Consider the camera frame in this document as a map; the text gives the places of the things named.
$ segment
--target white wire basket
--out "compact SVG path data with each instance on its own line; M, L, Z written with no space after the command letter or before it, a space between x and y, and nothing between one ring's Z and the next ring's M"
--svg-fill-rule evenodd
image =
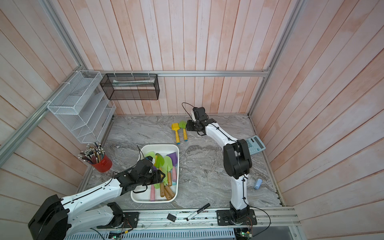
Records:
M94 93L98 71L79 71L48 105L48 109L81 143L100 142L116 106Z

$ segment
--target pink shovel handle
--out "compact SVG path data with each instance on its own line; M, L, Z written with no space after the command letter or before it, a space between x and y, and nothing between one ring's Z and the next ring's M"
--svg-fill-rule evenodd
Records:
M151 202L155 201L155 186L151 185Z
M175 169L175 167L172 168L172 181L174 181L174 182L177 181L177 174L176 174L176 169Z

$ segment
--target wooden handle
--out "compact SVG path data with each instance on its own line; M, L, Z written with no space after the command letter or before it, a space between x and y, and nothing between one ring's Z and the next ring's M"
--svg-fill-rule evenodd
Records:
M160 183L160 197L164 197L164 183Z
M165 191L164 194L165 194L167 200L171 200L172 199L167 191Z
M170 188L168 185L167 185L167 186L165 186L165 189L166 189L166 192L168 192L168 193L169 193L169 195L170 195L171 199L175 197L175 194L174 194L174 192L172 191L172 189L171 189L171 188Z
M185 128L183 128L183 133L184 133L184 141L188 141L188 138L187 138L187 131L185 130Z
M172 186L172 174L168 172L168 185Z
M175 133L176 133L176 143L177 143L177 144L180 144L179 132L178 132L178 131L175 131Z

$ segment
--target gray marble floor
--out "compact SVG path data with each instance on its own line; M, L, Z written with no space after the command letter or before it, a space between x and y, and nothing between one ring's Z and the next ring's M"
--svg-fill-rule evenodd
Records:
M254 136L251 123L245 115L210 116L233 137L246 139ZM99 185L112 177L112 171L121 172L133 166L139 156L137 149L147 144L175 144L175 132L171 124L187 121L186 116L141 116L116 117L104 149L113 161L111 170L105 173L93 171L87 189ZM223 152L208 136L187 132L188 141L178 145L180 149L179 192L176 199L163 204L139 204L130 194L119 196L108 202L117 202L123 210L129 209L182 209L200 208L206 203L211 207L228 207L231 199L230 177L223 167ZM250 205L255 207L277 207L280 200L266 170L263 155L252 155L247 194ZM263 183L258 190L253 188L256 180Z

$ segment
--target red pencil cup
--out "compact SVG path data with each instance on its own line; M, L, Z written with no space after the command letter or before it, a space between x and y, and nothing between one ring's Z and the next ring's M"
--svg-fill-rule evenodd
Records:
M106 172L111 169L112 161L109 159L109 157L107 157L107 155L105 155L101 162L92 164L92 166L94 166L99 172Z

